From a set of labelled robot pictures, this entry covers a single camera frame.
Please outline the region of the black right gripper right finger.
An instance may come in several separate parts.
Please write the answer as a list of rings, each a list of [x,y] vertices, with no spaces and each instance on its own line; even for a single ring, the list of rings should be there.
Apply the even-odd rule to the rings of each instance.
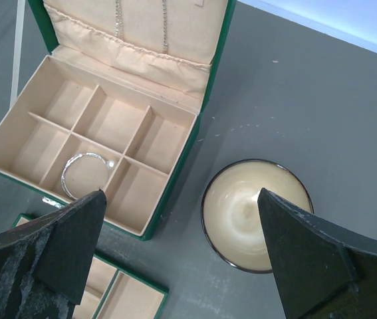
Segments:
[[[267,189],[257,203],[286,318],[377,318],[377,240]]]

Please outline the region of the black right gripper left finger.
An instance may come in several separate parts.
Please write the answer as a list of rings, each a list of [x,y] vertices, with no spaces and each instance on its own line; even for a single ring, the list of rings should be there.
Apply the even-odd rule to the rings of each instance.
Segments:
[[[0,233],[0,318],[71,318],[103,225],[96,190]]]

